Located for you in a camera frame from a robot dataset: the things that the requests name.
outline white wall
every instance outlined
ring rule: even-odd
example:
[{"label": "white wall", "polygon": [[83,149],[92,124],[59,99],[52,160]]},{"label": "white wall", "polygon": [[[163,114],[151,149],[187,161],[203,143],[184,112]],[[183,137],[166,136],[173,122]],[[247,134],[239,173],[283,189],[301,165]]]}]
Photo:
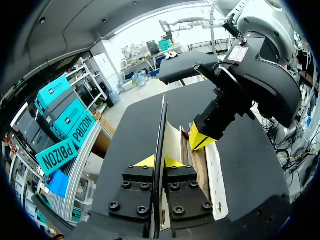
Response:
[{"label": "white wall", "polygon": [[[123,55],[121,49],[125,46],[133,44],[139,44],[141,42],[149,42],[155,40],[156,42],[161,40],[161,36],[166,34],[162,30],[159,20],[174,22],[178,19],[191,18],[191,17],[204,17],[210,18],[210,8],[211,7],[190,7],[179,10],[174,10],[159,14],[148,18],[142,22],[139,22],[133,25],[130,28],[120,32],[116,36],[112,37],[108,41],[103,41],[108,45],[110,50],[109,55],[114,62],[115,67],[120,72],[121,69],[121,59]],[[215,11],[215,18],[221,19],[223,16]],[[172,26],[172,29],[179,29],[179,25]],[[188,45],[211,41],[211,32],[210,29],[203,29],[201,26],[195,26],[192,30],[183,30],[172,33],[173,39],[176,42],[180,42],[184,46],[184,50],[188,50]],[[215,39],[227,39],[228,35],[223,28],[216,28],[214,30]]]}]

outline cardboard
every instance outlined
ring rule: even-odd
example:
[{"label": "cardboard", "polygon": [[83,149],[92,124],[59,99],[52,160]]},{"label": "cardboard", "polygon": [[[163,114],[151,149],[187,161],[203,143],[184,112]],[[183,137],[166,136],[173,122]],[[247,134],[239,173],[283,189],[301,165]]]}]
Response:
[{"label": "cardboard", "polygon": [[93,118],[94,118],[96,121],[100,120],[100,119],[102,118],[101,112],[96,111],[96,112],[93,114]]},{"label": "cardboard", "polygon": [[112,136],[115,135],[115,132],[116,132],[115,129],[108,123],[108,121],[104,117],[100,119],[100,122]]},{"label": "cardboard", "polygon": [[104,159],[110,143],[111,139],[109,139],[103,132],[100,132],[95,140],[91,152]]}]

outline warning label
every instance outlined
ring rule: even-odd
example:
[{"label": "warning label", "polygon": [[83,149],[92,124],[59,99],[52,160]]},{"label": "warning label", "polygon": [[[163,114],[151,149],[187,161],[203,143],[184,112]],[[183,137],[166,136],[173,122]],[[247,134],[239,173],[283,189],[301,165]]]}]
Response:
[{"label": "warning label", "polygon": [[249,50],[247,46],[235,46],[230,53],[228,60],[242,62]]}]

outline ceiling light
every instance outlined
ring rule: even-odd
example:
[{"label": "ceiling light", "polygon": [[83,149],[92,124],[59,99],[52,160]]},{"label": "ceiling light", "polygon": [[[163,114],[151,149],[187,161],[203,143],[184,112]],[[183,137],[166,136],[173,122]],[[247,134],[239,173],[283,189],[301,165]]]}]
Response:
[{"label": "ceiling light", "polygon": [[46,18],[45,17],[40,18],[40,20],[39,20],[40,24],[44,24],[45,22],[46,22]]},{"label": "ceiling light", "polygon": [[175,10],[180,10],[180,9],[187,9],[187,8],[195,8],[195,7],[209,7],[210,4],[208,3],[195,3],[195,4],[189,4],[189,5],[182,5],[182,6],[177,6],[177,7],[172,7],[172,8],[168,8],[166,10],[163,10],[163,11],[158,11],[158,12],[155,12],[155,13],[152,13],[150,15],[147,15],[147,16],[144,16],[140,19],[138,19],[137,21],[134,21],[132,23],[129,23],[128,25],[120,28],[119,30],[115,31],[115,35],[116,34],[119,34],[121,33],[122,31],[132,27],[133,25],[136,25],[144,20],[147,20],[147,19],[150,19],[154,16],[157,16],[157,15],[160,15],[160,14],[164,14],[164,13],[168,13],[168,12],[171,12],[171,11],[175,11]]}]

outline yellow tape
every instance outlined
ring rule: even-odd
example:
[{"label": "yellow tape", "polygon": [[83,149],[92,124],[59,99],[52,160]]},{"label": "yellow tape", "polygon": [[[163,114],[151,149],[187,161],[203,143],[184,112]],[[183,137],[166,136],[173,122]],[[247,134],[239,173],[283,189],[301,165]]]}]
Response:
[{"label": "yellow tape", "polygon": [[200,133],[195,122],[192,123],[191,135],[189,138],[189,143],[192,150],[199,150],[215,141],[215,139]]}]

